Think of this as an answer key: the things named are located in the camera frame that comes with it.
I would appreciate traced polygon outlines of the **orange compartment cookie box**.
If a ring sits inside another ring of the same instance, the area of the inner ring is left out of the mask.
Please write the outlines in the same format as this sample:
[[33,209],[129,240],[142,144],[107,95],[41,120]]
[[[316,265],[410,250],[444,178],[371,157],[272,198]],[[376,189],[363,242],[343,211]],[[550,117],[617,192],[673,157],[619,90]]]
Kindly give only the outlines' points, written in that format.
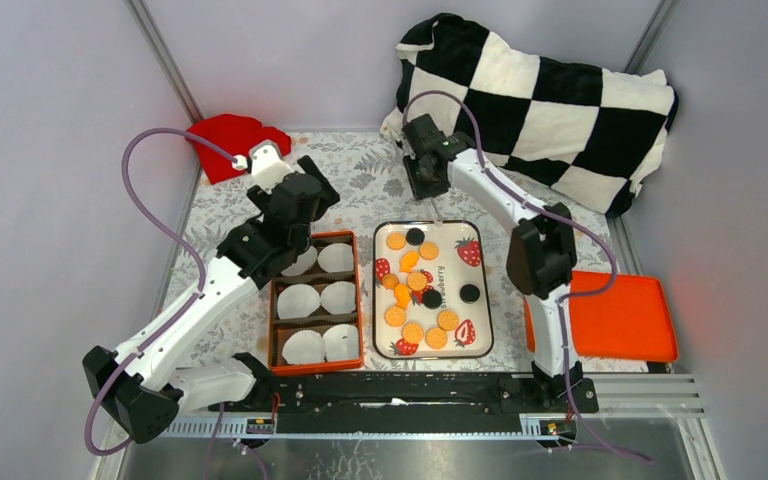
[[[363,365],[363,316],[360,295],[360,265],[357,257],[356,236],[349,230],[318,233],[312,236],[311,246],[320,250],[332,243],[349,243],[354,249],[355,269],[350,272],[327,273],[316,264],[306,273],[298,276],[285,277],[279,274],[270,284],[270,316],[268,329],[268,367],[279,376],[330,373],[357,369]],[[355,312],[343,315],[331,315],[320,307],[310,316],[300,319],[280,320],[277,318],[276,301],[278,295],[288,286],[306,284],[313,286],[320,294],[324,287],[336,281],[349,281],[356,285],[357,309]],[[289,365],[282,356],[284,342],[300,330],[313,330],[321,335],[329,328],[338,324],[355,325],[360,334],[360,358],[353,361],[327,362],[308,365]]]

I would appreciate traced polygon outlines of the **white strawberry tray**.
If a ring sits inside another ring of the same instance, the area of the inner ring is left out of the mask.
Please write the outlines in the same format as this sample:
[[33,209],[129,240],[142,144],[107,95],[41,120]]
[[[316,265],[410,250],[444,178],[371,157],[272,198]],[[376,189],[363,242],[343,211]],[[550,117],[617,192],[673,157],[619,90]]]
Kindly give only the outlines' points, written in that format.
[[373,236],[373,345],[391,360],[473,359],[494,345],[477,227],[385,222]]

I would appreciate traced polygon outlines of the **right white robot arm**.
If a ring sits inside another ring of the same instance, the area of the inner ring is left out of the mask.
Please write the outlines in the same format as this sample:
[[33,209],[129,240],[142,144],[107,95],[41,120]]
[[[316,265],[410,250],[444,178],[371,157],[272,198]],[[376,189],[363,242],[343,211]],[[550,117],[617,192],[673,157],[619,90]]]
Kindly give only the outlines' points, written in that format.
[[582,367],[561,305],[571,292],[577,252],[569,209],[548,205],[518,187],[480,156],[462,132],[445,135],[430,115],[404,124],[409,148],[403,159],[417,200],[455,188],[477,201],[509,237],[506,272],[524,294],[534,335],[535,402],[557,412],[573,398]]

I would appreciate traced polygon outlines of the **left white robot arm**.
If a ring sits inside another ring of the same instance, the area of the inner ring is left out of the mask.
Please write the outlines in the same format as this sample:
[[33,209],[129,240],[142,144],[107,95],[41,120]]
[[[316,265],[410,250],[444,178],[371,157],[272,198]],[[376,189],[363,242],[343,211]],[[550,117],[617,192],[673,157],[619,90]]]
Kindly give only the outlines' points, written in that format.
[[309,156],[290,166],[272,145],[262,144],[244,160],[255,182],[247,195],[259,215],[230,230],[169,310],[115,349],[96,346],[85,355],[94,397],[87,443],[100,410],[143,444],[183,412],[227,402],[256,411],[269,401],[271,375],[249,353],[206,367],[181,363],[231,310],[297,262],[311,246],[312,224],[340,196]]

